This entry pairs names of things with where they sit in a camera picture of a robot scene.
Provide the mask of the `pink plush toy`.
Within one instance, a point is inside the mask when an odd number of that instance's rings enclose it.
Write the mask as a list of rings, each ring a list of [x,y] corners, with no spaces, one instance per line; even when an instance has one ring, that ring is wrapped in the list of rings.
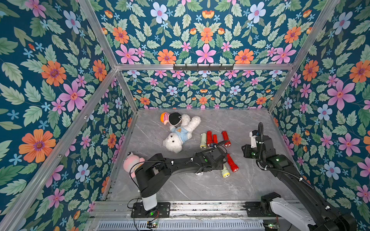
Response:
[[[144,161],[144,158],[135,155],[133,152],[129,152],[123,162],[123,169],[129,173],[132,178],[135,178],[135,170],[139,168]]]

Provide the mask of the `black hook rail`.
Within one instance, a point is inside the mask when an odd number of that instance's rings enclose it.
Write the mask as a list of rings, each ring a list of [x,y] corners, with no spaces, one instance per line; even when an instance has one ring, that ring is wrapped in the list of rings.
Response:
[[[173,70],[179,71],[230,71],[234,69],[234,65],[226,64],[174,64]]]

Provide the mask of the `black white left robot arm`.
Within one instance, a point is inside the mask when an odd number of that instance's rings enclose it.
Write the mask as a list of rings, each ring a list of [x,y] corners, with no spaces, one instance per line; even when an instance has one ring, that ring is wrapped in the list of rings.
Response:
[[[155,154],[149,160],[133,166],[130,172],[135,173],[144,210],[151,211],[158,207],[156,194],[172,175],[222,170],[226,160],[227,152],[218,144],[185,158],[165,158],[161,153]]]

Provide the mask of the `red flashlight white logo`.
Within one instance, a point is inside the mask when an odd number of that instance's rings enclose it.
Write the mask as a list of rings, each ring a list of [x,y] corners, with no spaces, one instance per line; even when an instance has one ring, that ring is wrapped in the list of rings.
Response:
[[[213,134],[213,144],[218,144],[218,138],[216,134]]]

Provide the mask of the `red flashlight plain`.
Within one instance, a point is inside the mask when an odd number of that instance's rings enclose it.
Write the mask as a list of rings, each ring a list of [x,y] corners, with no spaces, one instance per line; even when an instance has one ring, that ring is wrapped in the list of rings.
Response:
[[[223,136],[223,139],[225,141],[225,144],[224,144],[225,147],[230,147],[231,146],[231,142],[230,142],[228,133],[226,131],[222,131],[222,136]]]
[[[229,164],[231,170],[233,172],[237,172],[239,170],[238,165],[234,162],[230,154],[227,154],[227,163]]]
[[[206,144],[208,147],[211,147],[213,145],[213,134],[211,131],[207,131],[206,133]]]

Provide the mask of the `white teddy bear blue shirt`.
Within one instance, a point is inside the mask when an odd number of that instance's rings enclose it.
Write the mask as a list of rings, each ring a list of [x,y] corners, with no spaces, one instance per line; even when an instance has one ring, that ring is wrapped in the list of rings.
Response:
[[[170,134],[163,141],[163,146],[170,152],[179,153],[183,149],[183,144],[192,138],[193,131],[200,125],[199,116],[190,117],[182,114],[182,121],[177,126],[169,126]]]

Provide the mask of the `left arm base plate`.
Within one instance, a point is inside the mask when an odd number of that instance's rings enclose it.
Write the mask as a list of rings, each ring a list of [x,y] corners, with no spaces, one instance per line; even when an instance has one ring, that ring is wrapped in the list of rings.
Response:
[[[168,218],[170,216],[171,203],[159,202],[157,206],[149,211],[144,209],[142,202],[134,203],[131,218]]]

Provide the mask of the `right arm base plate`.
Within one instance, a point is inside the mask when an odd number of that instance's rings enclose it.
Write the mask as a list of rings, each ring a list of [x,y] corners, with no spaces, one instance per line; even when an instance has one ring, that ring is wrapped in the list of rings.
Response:
[[[280,217],[272,211],[269,202],[250,201],[245,203],[244,208],[248,217]]]

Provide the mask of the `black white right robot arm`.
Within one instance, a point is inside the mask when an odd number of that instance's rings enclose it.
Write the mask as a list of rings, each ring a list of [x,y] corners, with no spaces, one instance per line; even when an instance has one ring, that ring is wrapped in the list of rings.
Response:
[[[285,155],[278,155],[272,139],[259,131],[250,132],[251,144],[242,146],[245,158],[255,159],[258,167],[271,172],[297,197],[307,212],[292,206],[276,192],[261,197],[263,215],[278,215],[301,231],[355,231],[356,219],[332,206],[310,185]]]

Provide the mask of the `pale green flashlight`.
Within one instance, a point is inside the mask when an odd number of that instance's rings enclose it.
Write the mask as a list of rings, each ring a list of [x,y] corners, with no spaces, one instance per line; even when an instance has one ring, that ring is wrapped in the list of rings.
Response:
[[[223,169],[221,170],[221,174],[222,174],[223,178],[228,178],[230,176],[230,172],[227,169],[225,164],[223,164]]]
[[[200,149],[205,150],[207,148],[207,134],[202,133],[201,134],[201,140],[200,140]]]

